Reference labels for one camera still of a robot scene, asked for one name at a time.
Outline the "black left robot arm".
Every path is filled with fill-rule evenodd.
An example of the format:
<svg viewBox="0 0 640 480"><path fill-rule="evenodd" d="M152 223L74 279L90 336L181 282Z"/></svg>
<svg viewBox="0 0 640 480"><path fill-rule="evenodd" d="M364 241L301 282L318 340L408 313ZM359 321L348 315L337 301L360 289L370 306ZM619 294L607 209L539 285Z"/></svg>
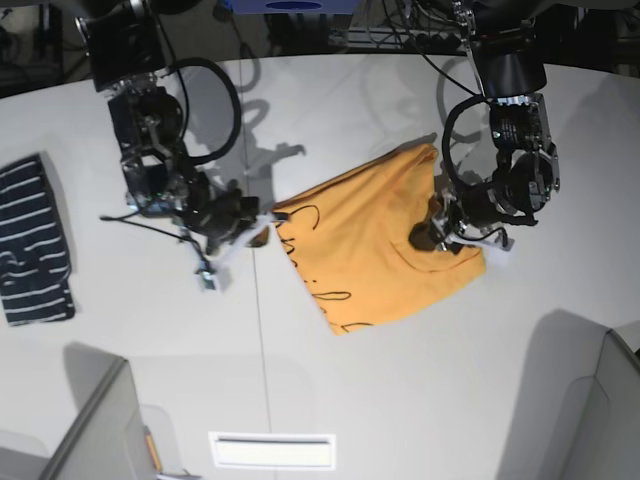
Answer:
<svg viewBox="0 0 640 480"><path fill-rule="evenodd" d="M442 135L442 167L450 185L436 208L414 225L410 244L419 251L459 254L465 246L504 252L508 226L533 227L535 215L560 189L559 159L542 89L547 84L535 46L532 20L538 1L454 1L451 4L478 93L448 114ZM470 184L456 170L451 140L458 118L480 104L489 109L497 150L492 175Z"/></svg>

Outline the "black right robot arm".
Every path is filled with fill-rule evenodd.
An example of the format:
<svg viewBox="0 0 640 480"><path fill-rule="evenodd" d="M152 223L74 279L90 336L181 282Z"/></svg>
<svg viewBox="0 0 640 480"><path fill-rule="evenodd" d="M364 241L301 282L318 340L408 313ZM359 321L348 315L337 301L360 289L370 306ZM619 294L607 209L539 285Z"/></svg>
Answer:
<svg viewBox="0 0 640 480"><path fill-rule="evenodd" d="M201 57L178 59L161 18L195 7L193 1L107 1L100 11L76 20L94 87L108 97L120 166L135 214L169 218L186 235L206 239L206 253L238 242L256 225L259 200L234 182L221 192L201 171L234 147L241 133L241 103L227 73ZM224 87L233 112L228 138L216 150L192 156L184 142L190 120L187 99L178 100L158 83L160 72L181 75L200 67Z"/></svg>

